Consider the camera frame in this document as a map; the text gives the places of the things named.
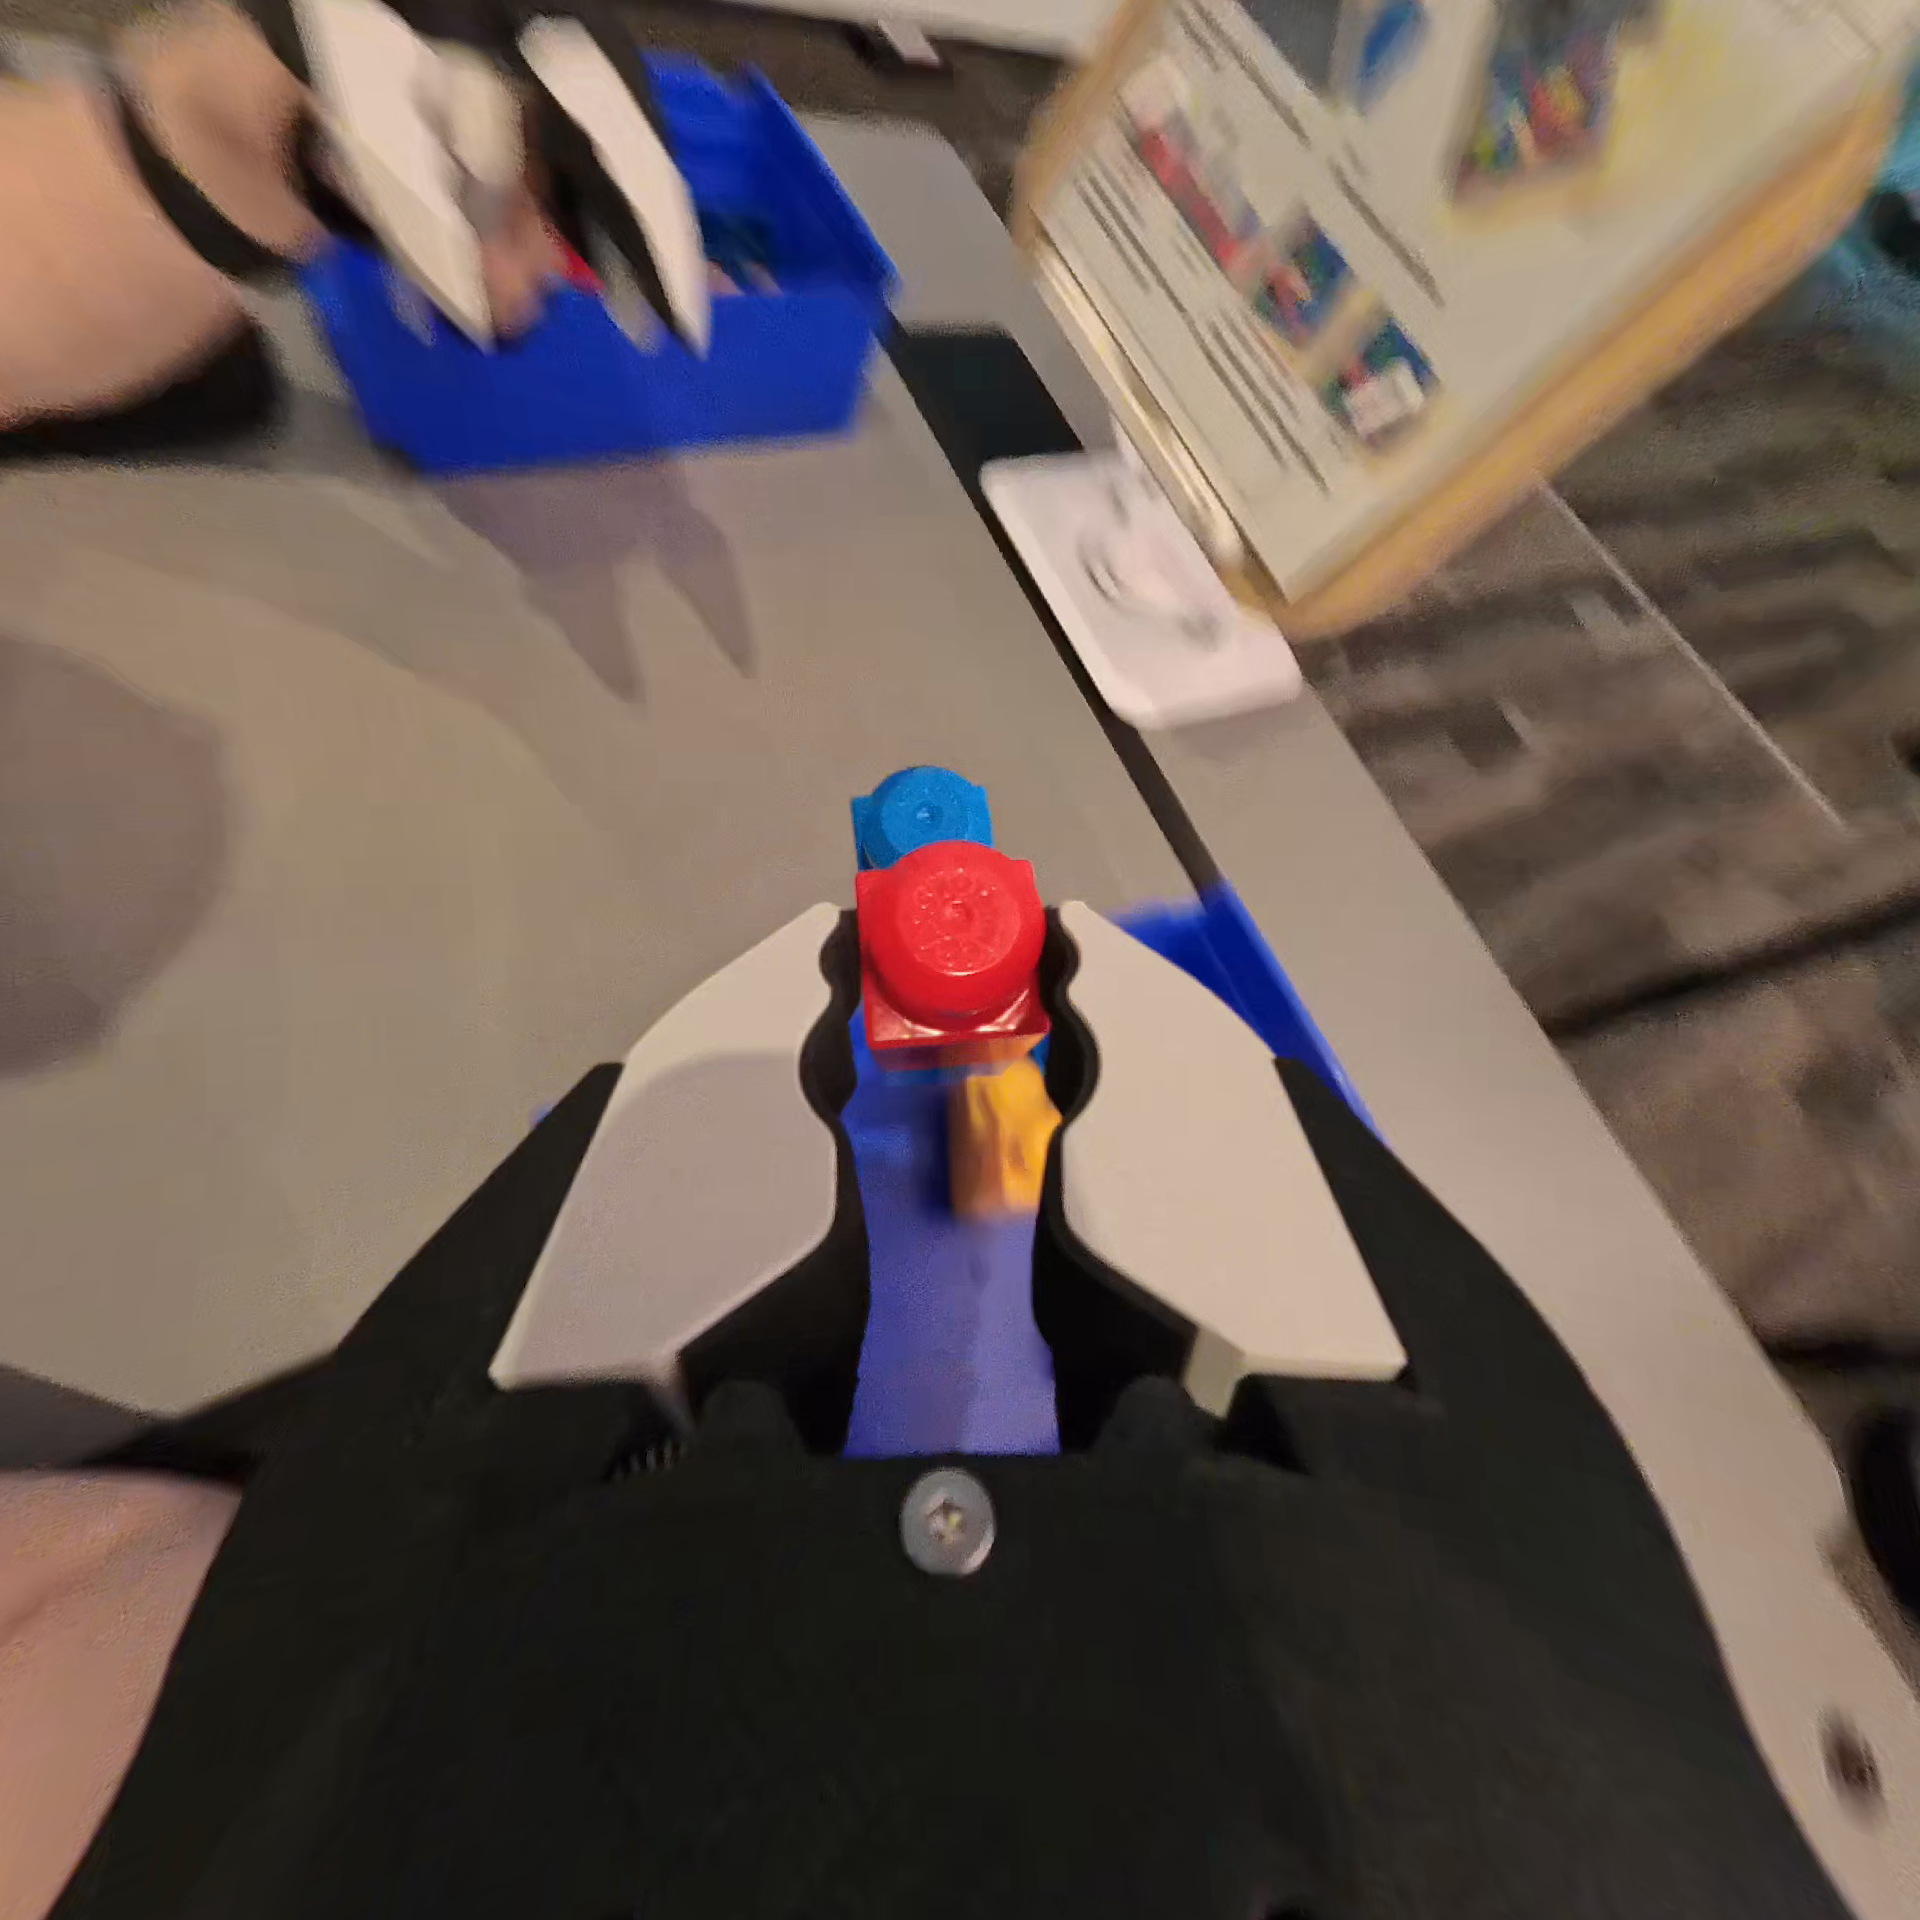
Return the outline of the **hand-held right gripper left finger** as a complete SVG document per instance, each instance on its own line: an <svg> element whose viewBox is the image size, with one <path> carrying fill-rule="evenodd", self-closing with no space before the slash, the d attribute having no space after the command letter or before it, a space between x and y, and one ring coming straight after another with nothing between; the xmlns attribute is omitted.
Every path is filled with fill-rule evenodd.
<svg viewBox="0 0 1920 1920"><path fill-rule="evenodd" d="M852 1398L874 1319L848 1141L858 932L804 907L617 1067L494 1357L499 1389Z"/></svg>

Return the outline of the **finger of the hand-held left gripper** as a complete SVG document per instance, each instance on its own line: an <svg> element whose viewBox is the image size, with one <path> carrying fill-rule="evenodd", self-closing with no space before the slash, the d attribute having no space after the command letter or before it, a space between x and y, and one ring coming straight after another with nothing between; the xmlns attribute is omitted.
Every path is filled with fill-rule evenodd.
<svg viewBox="0 0 1920 1920"><path fill-rule="evenodd" d="M646 59L617 16L534 16L521 63L560 236L589 268L609 324L636 350L684 339L706 357L706 241Z"/></svg>
<svg viewBox="0 0 1920 1920"><path fill-rule="evenodd" d="M494 350L487 246L467 220L467 168L444 132L444 52L382 0L301 0L298 30L343 197L360 212L390 261L473 350Z"/></svg>

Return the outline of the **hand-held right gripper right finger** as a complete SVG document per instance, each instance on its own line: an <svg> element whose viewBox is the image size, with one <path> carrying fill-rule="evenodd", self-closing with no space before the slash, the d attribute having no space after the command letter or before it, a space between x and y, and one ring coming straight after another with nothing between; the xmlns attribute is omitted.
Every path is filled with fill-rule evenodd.
<svg viewBox="0 0 1920 1920"><path fill-rule="evenodd" d="M1239 1381L1396 1381L1408 1353L1278 1056L1178 964L1070 896L1040 948L1040 1345L1057 1417L1141 1379L1235 1417Z"/></svg>

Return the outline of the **blue plastic bin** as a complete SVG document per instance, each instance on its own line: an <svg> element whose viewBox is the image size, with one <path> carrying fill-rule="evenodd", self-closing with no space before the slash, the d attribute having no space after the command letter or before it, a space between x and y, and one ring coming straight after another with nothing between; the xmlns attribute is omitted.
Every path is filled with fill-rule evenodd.
<svg viewBox="0 0 1920 1920"><path fill-rule="evenodd" d="M951 1090L899 1083L868 1050L848 1141L868 1199L874 1319L852 1398L791 1398L848 1457L1057 1457L1057 1364L1035 1331L1035 1222L951 1211ZM703 1398L658 1398L670 1426Z"/></svg>
<svg viewBox="0 0 1920 1920"><path fill-rule="evenodd" d="M706 357L627 339L596 284L542 297L512 350L473 350L360 241L301 268L311 317L368 439L426 480L603 465L852 432L899 268L823 149L762 82L646 59L706 261Z"/></svg>

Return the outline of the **yellow one-stud toy block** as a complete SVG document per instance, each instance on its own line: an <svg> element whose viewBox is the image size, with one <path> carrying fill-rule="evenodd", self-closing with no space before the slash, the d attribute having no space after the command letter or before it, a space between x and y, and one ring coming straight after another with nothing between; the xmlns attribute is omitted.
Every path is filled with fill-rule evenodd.
<svg viewBox="0 0 1920 1920"><path fill-rule="evenodd" d="M1028 1222L1040 1204L1040 1165L1063 1116L1040 1064L1010 1064L951 1090L951 1211Z"/></svg>

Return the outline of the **red one-stud toy block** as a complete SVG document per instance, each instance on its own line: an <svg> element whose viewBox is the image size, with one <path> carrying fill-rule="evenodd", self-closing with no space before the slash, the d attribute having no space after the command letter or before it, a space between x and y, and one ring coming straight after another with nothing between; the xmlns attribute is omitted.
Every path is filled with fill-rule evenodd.
<svg viewBox="0 0 1920 1920"><path fill-rule="evenodd" d="M881 1067L1005 1067L1052 1042L1028 857L943 839L858 870L858 1009Z"/></svg>

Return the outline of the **blue two-stud toy block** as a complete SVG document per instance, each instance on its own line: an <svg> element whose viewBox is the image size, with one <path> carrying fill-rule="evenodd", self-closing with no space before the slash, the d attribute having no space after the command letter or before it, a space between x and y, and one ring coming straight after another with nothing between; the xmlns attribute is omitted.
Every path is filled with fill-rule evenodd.
<svg viewBox="0 0 1920 1920"><path fill-rule="evenodd" d="M943 844L943 839L999 844L988 796L951 770L902 770L902 771L881 782L868 801L852 801L858 870L899 864L902 854ZM924 1083L924 1090L956 1090L956 1083L999 1074L999 1067L885 1067L885 1074Z"/></svg>

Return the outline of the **person's left forearm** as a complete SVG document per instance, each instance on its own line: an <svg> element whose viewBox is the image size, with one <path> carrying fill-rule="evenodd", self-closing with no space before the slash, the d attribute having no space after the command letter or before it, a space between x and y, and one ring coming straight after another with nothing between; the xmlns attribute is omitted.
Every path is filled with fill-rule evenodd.
<svg viewBox="0 0 1920 1920"><path fill-rule="evenodd" d="M9 87L0 113L0 428L106 422L196 378L247 332L181 246L94 87Z"/></svg>

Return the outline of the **person's right forearm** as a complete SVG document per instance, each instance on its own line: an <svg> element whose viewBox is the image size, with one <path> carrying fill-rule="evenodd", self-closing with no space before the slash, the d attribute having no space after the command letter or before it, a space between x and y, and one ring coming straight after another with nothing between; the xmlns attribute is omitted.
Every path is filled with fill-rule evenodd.
<svg viewBox="0 0 1920 1920"><path fill-rule="evenodd" d="M49 1920L158 1713L237 1487L0 1474L0 1913Z"/></svg>

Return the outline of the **person's left hand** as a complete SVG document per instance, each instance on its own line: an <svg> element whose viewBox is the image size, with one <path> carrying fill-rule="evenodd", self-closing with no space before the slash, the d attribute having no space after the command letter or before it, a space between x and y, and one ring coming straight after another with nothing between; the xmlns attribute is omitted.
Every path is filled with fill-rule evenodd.
<svg viewBox="0 0 1920 1920"><path fill-rule="evenodd" d="M298 126L311 89L266 52L247 16L181 7L129 41L129 89L166 160L255 241L314 236L298 197Z"/></svg>

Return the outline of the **black table mat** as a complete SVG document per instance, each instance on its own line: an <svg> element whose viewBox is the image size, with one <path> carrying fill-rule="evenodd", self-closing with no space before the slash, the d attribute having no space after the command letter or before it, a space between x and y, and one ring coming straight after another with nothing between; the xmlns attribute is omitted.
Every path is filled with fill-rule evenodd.
<svg viewBox="0 0 1920 1920"><path fill-rule="evenodd" d="M964 493L976 493L983 465L999 457L1079 455L1079 432L1010 329L893 324L885 357Z"/></svg>

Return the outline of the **white board stand base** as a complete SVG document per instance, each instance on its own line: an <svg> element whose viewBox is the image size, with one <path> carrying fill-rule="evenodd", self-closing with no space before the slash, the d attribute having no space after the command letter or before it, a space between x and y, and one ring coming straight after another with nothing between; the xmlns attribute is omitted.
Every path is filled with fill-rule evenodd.
<svg viewBox="0 0 1920 1920"><path fill-rule="evenodd" d="M976 485L1129 727L1174 734L1305 695L1284 632L1227 588L1137 455L988 457Z"/></svg>

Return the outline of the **wooden instruction board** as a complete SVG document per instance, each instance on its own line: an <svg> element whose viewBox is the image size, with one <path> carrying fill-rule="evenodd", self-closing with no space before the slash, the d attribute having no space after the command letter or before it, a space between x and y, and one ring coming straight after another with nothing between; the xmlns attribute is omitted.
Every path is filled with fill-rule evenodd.
<svg viewBox="0 0 1920 1920"><path fill-rule="evenodd" d="M1916 7L1119 7L1010 230L1227 588L1341 634L1789 286Z"/></svg>

